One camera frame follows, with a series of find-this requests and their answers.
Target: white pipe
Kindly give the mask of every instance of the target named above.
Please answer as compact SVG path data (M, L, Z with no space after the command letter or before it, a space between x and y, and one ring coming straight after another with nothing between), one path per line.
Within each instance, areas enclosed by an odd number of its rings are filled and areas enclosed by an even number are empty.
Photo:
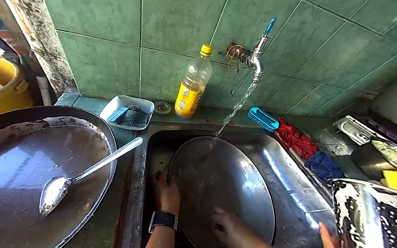
M48 91L48 80L46 77L36 77L39 90L41 91L42 102L44 106L50 106L52 100L50 99L50 93Z

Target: wristwatch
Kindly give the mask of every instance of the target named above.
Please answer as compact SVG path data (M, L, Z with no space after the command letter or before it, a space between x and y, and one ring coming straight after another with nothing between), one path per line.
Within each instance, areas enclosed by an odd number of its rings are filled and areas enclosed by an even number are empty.
M177 223L179 220L179 216L167 213L167 212L154 212L151 217L150 227L148 228L148 233L152 234L154 227L157 225L164 225L167 227L171 227L177 231Z

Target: red cloth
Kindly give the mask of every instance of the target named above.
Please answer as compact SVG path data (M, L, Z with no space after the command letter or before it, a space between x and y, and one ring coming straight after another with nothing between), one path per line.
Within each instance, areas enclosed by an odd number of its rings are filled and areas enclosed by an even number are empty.
M318 147L310 141L309 137L300 134L296 127L287 124L283 118L278 118L277 120L280 122L280 126L275 131L280 135L288 149L292 147L303 159L309 159L315 154Z

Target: countertop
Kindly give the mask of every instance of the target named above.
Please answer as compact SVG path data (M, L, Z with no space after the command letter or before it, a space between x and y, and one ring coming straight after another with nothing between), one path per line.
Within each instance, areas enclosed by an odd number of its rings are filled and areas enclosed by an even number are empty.
M84 97L79 95L64 94L56 105L79 107L91 111L97 115L103 110L110 99ZM153 113L151 122L192 122L197 124L221 124L224 118L230 114L230 109L200 106L194 116L188 120L177 116L174 111L167 115ZM348 155L354 149L354 142L345 134L336 133L332 123L336 119L312 116L296 116L274 114L272 116L285 119L288 123L298 127L317 143L323 151L332 155L349 178L362 179L362 173L348 159ZM230 125L241 127L259 127L255 121L247 116L247 110L240 110L233 118ZM128 143L134 137L134 131L111 126L118 147ZM124 193L128 191L128 185L124 179L133 163L134 153L122 156L117 162L117 168L113 181L87 224L64 246L65 248L110 248L119 247L119 239L122 230L119 219L121 211L125 208Z

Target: metal spoon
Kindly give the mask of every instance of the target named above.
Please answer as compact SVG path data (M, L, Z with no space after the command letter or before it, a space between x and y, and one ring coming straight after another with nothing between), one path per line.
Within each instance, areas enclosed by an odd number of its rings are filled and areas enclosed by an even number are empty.
M54 177L42 189L41 198L39 199L39 212L43 215L48 215L53 209L58 205L62 198L67 194L68 187L71 183L78 181L91 173L97 171L101 167L105 166L109 162L115 160L116 158L124 155L130 150L136 148L142 144L143 139L137 137L131 140L128 144L124 145L120 149L116 150L112 154L108 155L101 161L97 162L95 165L81 172L72 178L67 178L66 176Z

